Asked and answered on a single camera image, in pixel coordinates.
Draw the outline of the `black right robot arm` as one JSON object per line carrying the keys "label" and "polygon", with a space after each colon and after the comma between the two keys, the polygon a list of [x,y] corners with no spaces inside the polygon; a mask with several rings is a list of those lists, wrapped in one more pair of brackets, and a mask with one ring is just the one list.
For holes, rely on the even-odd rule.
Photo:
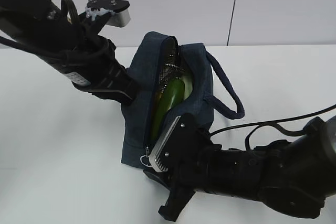
{"label": "black right robot arm", "polygon": [[335,195],[335,118],[310,120],[295,141],[245,150],[211,141],[189,113],[168,126],[150,155],[146,176],[169,191],[159,214],[176,221],[198,191],[258,201],[279,213],[314,219]]}

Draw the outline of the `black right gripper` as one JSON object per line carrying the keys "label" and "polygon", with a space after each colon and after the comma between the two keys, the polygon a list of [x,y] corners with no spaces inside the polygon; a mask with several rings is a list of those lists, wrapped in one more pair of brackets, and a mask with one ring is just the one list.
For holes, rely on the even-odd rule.
{"label": "black right gripper", "polygon": [[210,153],[218,149],[211,141],[209,131],[197,127],[197,150],[191,157],[181,161],[173,170],[157,173],[152,168],[146,168],[144,174],[170,191],[164,206],[158,213],[165,220],[177,220],[182,210],[192,199],[196,191],[215,194],[206,178],[206,160]]}

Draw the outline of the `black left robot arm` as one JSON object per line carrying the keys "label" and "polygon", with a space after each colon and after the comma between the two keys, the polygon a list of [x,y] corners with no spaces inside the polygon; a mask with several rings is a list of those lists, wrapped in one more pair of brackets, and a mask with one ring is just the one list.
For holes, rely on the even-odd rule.
{"label": "black left robot arm", "polygon": [[1,44],[33,55],[82,92],[131,104],[138,84],[115,57],[115,44],[100,35],[104,26],[130,21],[126,0],[90,0],[82,13],[73,0],[1,0]]}

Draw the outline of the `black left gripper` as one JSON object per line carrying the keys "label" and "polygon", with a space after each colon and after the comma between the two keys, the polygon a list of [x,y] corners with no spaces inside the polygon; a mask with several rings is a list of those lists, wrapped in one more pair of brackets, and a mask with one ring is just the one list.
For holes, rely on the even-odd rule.
{"label": "black left gripper", "polygon": [[103,100],[115,100],[130,105],[137,97],[139,84],[127,73],[126,68],[115,58],[115,45],[111,40],[101,37],[102,45],[98,51],[82,55],[81,65],[75,73],[88,84],[73,86],[82,92],[88,92]]}

